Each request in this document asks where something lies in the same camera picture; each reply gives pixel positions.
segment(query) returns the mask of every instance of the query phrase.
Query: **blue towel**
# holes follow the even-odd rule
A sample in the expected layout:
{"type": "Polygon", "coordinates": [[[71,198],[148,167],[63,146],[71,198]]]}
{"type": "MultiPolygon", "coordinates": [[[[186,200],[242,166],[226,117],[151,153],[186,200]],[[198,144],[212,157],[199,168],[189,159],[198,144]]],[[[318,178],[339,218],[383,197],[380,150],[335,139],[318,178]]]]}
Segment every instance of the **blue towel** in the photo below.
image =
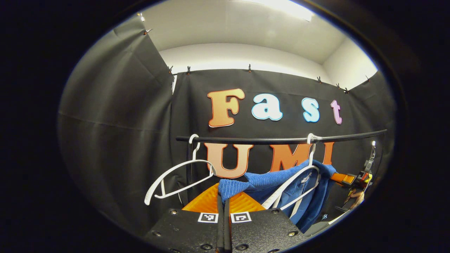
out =
{"type": "MultiPolygon", "coordinates": [[[[313,160],[314,166],[319,168],[320,180],[317,187],[303,197],[297,213],[291,218],[292,223],[296,224],[304,233],[314,223],[320,214],[323,203],[327,200],[333,181],[329,180],[336,172],[331,165],[323,165],[313,160]]],[[[264,203],[285,181],[292,177],[295,173],[308,166],[308,160],[302,164],[292,167],[288,170],[278,172],[270,172],[266,174],[245,173],[244,176],[248,182],[241,182],[231,179],[221,179],[219,181],[219,193],[222,201],[234,195],[245,192],[260,204],[264,203]]],[[[288,204],[298,196],[314,187],[317,179],[317,170],[309,169],[297,177],[281,194],[278,208],[288,204]]],[[[289,217],[292,213],[294,205],[283,210],[289,217]]]]}

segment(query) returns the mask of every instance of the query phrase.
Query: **plastic hanger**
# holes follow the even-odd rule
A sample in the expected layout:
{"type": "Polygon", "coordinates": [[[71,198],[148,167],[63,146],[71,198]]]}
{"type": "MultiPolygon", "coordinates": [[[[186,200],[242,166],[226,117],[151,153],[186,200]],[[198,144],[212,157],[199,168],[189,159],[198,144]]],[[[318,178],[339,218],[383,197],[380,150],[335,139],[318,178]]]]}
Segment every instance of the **plastic hanger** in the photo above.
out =
{"type": "MultiPolygon", "coordinates": [[[[318,136],[313,135],[312,133],[308,134],[308,138],[307,138],[307,144],[311,144],[311,138],[319,138],[318,136]]],[[[315,169],[317,170],[317,181],[316,184],[314,185],[314,187],[312,187],[311,189],[309,189],[308,191],[306,191],[305,193],[303,193],[302,195],[300,195],[298,198],[296,198],[295,200],[291,201],[289,204],[283,206],[282,208],[280,208],[281,210],[286,209],[287,207],[291,206],[293,203],[296,203],[296,205],[294,206],[294,209],[292,210],[292,214],[291,217],[297,213],[298,207],[300,206],[300,203],[302,202],[302,198],[304,196],[306,196],[308,193],[310,193],[314,188],[317,187],[317,185],[319,184],[319,179],[320,179],[320,174],[319,174],[319,168],[312,165],[312,160],[313,160],[313,156],[314,156],[314,152],[315,152],[315,143],[313,143],[312,146],[312,151],[309,155],[309,162],[308,162],[308,166],[304,167],[303,169],[301,169],[299,172],[295,173],[295,175],[293,175],[292,177],[290,177],[286,182],[284,182],[263,204],[262,206],[266,209],[269,209],[270,206],[272,205],[272,208],[275,208],[278,206],[278,203],[281,199],[281,194],[283,193],[283,191],[297,178],[299,177],[302,173],[304,173],[305,171],[309,170],[309,169],[315,169]]]]}
{"type": "MultiPolygon", "coordinates": [[[[192,140],[194,139],[194,137],[198,137],[198,135],[196,135],[196,134],[191,135],[191,137],[190,137],[190,139],[189,139],[189,144],[192,144],[192,140]]],[[[176,165],[176,166],[174,166],[174,167],[168,169],[166,172],[164,172],[162,175],[160,175],[159,178],[157,178],[157,179],[153,182],[153,184],[152,184],[152,185],[150,186],[150,188],[148,189],[147,194],[145,195],[144,203],[145,203],[146,205],[150,205],[150,199],[152,198],[153,193],[155,192],[155,190],[156,190],[158,184],[160,184],[160,183],[161,183],[161,192],[162,192],[162,195],[160,196],[160,195],[156,195],[156,194],[155,194],[155,197],[158,198],[158,199],[164,199],[164,198],[170,197],[170,196],[172,196],[172,195],[175,195],[175,194],[177,194],[177,193],[179,193],[179,192],[182,192],[182,191],[184,191],[184,190],[186,190],[186,189],[189,189],[189,188],[193,187],[194,185],[197,185],[197,184],[199,184],[199,183],[201,183],[201,182],[207,180],[208,178],[210,178],[210,177],[212,177],[212,176],[214,176],[214,175],[217,174],[217,173],[216,173],[216,170],[214,169],[214,166],[213,166],[212,163],[210,163],[210,162],[207,161],[207,160],[197,160],[197,159],[196,159],[196,154],[197,154],[197,151],[198,151],[199,148],[200,148],[200,143],[197,143],[197,147],[196,147],[196,148],[194,149],[194,151],[192,152],[192,160],[186,161],[186,162],[184,162],[184,163],[180,163],[180,164],[178,164],[178,165],[176,165]],[[187,164],[190,164],[190,163],[198,163],[198,162],[208,163],[208,164],[210,165],[210,168],[211,168],[211,169],[210,169],[210,171],[209,171],[209,176],[207,176],[207,177],[203,178],[202,180],[197,181],[197,182],[195,182],[195,183],[193,183],[193,184],[191,184],[191,185],[188,185],[188,186],[183,187],[183,188],[181,188],[181,189],[179,189],[179,190],[176,190],[176,191],[174,191],[174,192],[171,192],[171,193],[166,194],[166,190],[164,189],[164,177],[167,176],[170,172],[172,172],[172,171],[174,171],[174,170],[176,170],[176,169],[178,169],[178,168],[180,168],[180,167],[183,167],[183,166],[185,166],[185,165],[187,165],[187,164]]]]}

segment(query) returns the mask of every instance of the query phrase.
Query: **black rod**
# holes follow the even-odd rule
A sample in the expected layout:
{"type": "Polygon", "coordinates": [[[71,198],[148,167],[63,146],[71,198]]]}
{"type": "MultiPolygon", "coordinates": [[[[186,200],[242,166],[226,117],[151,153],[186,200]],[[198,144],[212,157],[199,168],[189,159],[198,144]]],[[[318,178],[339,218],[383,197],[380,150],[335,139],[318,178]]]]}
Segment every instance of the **black rod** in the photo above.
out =
{"type": "MultiPolygon", "coordinates": [[[[339,142],[346,140],[357,140],[385,133],[387,129],[375,132],[344,135],[344,136],[327,136],[320,138],[311,138],[311,143],[318,142],[339,142]]],[[[177,136],[178,141],[189,141],[190,136],[177,136]]],[[[212,137],[194,137],[193,142],[222,143],[222,144],[253,144],[253,145],[269,145],[269,144],[306,144],[307,138],[212,138],[212,137]]]]}

